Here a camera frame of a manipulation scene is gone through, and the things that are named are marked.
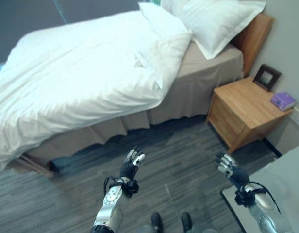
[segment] photo frame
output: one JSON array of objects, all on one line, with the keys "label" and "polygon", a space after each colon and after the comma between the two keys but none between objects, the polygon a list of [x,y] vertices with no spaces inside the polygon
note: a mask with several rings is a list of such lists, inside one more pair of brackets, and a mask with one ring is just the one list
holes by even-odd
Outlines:
[{"label": "photo frame", "polygon": [[262,64],[253,82],[266,91],[270,91],[280,77],[281,73],[266,64]]}]

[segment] wooden headboard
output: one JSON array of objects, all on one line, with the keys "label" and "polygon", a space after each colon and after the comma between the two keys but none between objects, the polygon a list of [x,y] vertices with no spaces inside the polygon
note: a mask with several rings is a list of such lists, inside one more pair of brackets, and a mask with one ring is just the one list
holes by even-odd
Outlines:
[{"label": "wooden headboard", "polygon": [[255,59],[268,35],[273,20],[272,17],[260,13],[232,40],[232,44],[243,53],[244,77],[248,76],[250,73]]}]

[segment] beige bed skirt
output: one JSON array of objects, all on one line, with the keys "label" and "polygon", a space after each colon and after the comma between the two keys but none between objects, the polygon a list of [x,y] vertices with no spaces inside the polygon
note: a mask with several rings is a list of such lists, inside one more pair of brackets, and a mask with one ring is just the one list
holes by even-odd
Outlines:
[{"label": "beige bed skirt", "polygon": [[[213,89],[243,77],[243,58],[240,51],[232,48],[229,53],[221,54],[213,60],[213,65],[201,64],[202,61],[191,61],[192,56],[184,58],[181,70],[163,102],[156,108],[147,111],[114,118],[96,125],[55,135],[45,140],[39,147],[30,149],[26,156],[45,166],[56,158],[69,157],[93,144],[104,144],[116,135],[127,135],[128,130],[149,128],[170,119],[193,117],[207,114]],[[190,74],[193,63],[203,66]],[[36,170],[28,161],[15,159],[8,165],[16,172]]]}]

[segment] nightstand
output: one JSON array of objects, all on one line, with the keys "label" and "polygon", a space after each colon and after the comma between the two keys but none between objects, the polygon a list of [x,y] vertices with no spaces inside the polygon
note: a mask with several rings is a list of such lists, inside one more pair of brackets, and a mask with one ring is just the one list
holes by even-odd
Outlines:
[{"label": "nightstand", "polygon": [[293,109],[280,111],[267,92],[248,77],[214,89],[206,122],[210,122],[229,147],[228,153],[263,139]]}]

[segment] white pillow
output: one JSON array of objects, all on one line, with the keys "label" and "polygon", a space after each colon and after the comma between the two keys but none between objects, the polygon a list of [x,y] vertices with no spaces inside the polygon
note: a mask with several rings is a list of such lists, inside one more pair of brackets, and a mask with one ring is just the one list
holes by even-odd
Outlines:
[{"label": "white pillow", "polygon": [[162,7],[153,3],[139,3],[139,7],[143,16],[160,36],[168,38],[189,32],[179,18],[174,17]]},{"label": "white pillow", "polygon": [[190,0],[180,19],[193,31],[196,44],[209,60],[248,26],[265,5],[260,1]]},{"label": "white pillow", "polygon": [[180,17],[182,9],[189,0],[161,0],[160,6],[176,17]]}]

